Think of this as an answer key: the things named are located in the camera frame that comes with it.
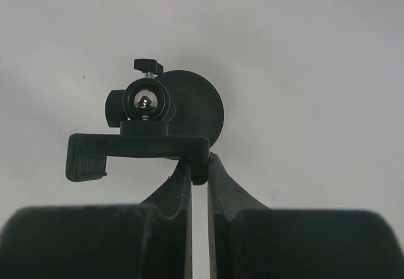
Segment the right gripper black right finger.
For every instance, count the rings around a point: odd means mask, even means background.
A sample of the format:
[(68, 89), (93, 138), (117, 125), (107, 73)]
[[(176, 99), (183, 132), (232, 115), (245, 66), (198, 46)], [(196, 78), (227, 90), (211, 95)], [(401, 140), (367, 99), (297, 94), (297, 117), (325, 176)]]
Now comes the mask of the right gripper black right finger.
[(212, 278), (402, 278), (394, 232), (365, 210), (271, 209), (208, 165)]

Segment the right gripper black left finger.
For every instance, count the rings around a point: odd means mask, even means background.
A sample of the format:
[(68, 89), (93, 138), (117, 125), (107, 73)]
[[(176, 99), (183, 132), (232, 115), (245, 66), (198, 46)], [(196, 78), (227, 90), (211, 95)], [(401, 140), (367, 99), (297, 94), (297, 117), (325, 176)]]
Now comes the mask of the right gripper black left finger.
[(2, 278), (191, 278), (191, 166), (138, 204), (32, 206), (1, 232)]

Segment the black clamp phone stand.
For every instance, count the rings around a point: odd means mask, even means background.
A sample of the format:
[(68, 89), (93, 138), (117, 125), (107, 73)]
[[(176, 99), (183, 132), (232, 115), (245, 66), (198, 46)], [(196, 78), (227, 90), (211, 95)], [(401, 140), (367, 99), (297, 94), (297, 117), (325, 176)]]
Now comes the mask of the black clamp phone stand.
[(194, 185), (208, 180), (210, 148), (222, 132), (225, 113), (217, 89), (201, 75), (165, 71), (155, 59), (135, 59), (144, 77), (112, 90), (105, 117), (118, 134), (72, 134), (66, 178), (94, 181), (107, 175), (107, 158), (167, 158), (186, 162)]

